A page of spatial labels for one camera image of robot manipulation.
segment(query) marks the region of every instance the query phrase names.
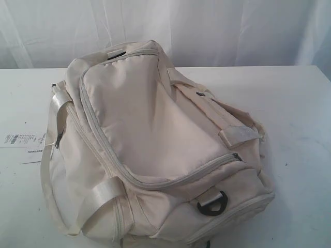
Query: cream duffel bag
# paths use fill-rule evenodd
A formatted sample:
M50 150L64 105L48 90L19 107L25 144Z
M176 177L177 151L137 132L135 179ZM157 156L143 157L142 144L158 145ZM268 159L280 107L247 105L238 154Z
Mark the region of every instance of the cream duffel bag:
M52 87L43 193L68 235L193 245L273 200L261 136L158 43L112 46L75 59Z

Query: shoulder strap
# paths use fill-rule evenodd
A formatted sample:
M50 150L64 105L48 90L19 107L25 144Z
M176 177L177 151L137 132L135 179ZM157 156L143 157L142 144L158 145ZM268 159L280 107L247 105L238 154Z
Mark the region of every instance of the shoulder strap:
M66 115L63 113L66 103L72 99L65 89L60 89L57 85L53 87L53 97L49 109L48 126L45 140L45 147L42 153L40 165L41 187L46 206L56 223L56 226L65 234L75 236L79 234L86 221L104 204L115 199L118 196L125 195L123 183L118 177L109 178L91 189L84 198L79 207L76 222L67 227L62 219L56 204L50 177L50 157L53 145L57 140L58 134L62 133L66 123Z

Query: white table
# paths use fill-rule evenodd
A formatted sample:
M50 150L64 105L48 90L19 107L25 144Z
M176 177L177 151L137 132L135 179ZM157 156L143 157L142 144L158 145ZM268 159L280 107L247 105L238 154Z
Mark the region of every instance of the white table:
M179 68L267 132L276 198L212 247L331 247L331 82L314 66ZM65 69L1 69L0 128L44 130L51 83ZM42 198L39 163L0 148L0 247L97 247L59 234Z

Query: white curtain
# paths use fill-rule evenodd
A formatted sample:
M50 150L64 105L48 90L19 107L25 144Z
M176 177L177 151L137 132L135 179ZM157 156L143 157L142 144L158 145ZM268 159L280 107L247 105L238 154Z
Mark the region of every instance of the white curtain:
M0 68L67 67L148 39L175 66L317 65L331 78L331 0L0 0Z

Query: zipper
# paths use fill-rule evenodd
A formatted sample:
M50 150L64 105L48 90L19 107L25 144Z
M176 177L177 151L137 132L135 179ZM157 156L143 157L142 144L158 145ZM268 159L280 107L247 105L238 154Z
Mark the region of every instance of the zipper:
M124 56L102 62L100 64L106 65L106 64L118 61L120 59L125 59L128 57L138 56L138 55L158 55L158 52L154 49L137 50L137 51L131 52L129 54L125 54ZM117 158L116 153L110 146L107 137L104 135L103 131L99 127L98 121L97 121L94 111L92 109L91 103L88 99L88 95L87 95L87 92L86 92L86 89L85 89L85 86L83 83L83 78L87 71L88 71L88 69L85 70L80 77L79 89L80 89L82 106L85 111L88 122L90 123L91 130L94 133L96 140L106 151L107 157L109 158L110 162L115 166L115 168L118 171L120 171L122 173L122 175L126 178L126 180L128 180L130 183L132 183L136 187L138 187L140 189L145 189L145 190L162 190L162 189L165 189L168 187L173 187L175 185L179 186L179 185L189 183L191 181L195 181L196 179L203 177L204 175L212 172L213 170L215 170L216 168L218 168L224 164L227 164L227 163L230 163L233 161L241 161L241 159L239 159L239 156L237 153L228 153L228 154L225 154L212 161L209 161L208 163L201 166L199 169L195 170L190 175L185 175L185 176L182 176L182 177L174 179L174 180L167 180L167 181L163 181L163 182L159 182L159 183L144 183L144 182L137 180L130 172L128 172L122 166L121 162Z
M54 93L57 93L58 91L60 91L61 89L55 85L53 87L53 91ZM78 132L79 136L82 138L82 140L84 141L84 143L88 146L88 148L90 149L90 151L93 153L93 155L96 157L96 159L99 161L99 163L101 164L101 166L103 167L103 169L105 170L106 174L109 177L112 177L112 173L109 169L109 167L106 165L106 163L104 162L103 158L100 156L100 154L98 153L98 151L95 149L95 147L93 146L93 144L89 141L89 139L86 137L85 132L83 130L83 128L80 125L80 122L78 120L78 116L76 114L76 110L73 106L72 103L68 103L65 105L66 111L68 112L68 115L70 115L71 119L73 120L73 125L75 127L75 130ZM57 137L57 148L59 147L59 142L61 140L63 136L63 132ZM115 234L115 237L121 237L122 236L122 221L123 218L119 213L119 209L118 209L118 201L116 200L116 208L115 209L115 214L116 214L116 225L117 225L117 229L115 229L117 231L117 233Z
M248 213L255 209L256 207L251 208L253 205L256 205L257 203L262 202L269 202L270 199L274 198L274 193L267 194L267 195L260 195L256 198L253 198L231 210L229 210L227 213L224 213L224 215L220 218L214 219L202 228L200 228L198 231L196 231L193 235L191 235L188 238L184 239L184 243L191 244L193 242L196 242L197 240L201 239L202 237L206 236L210 231L215 229L216 227L219 227L221 223L226 224L231 219L236 218L237 216L241 216L245 213Z

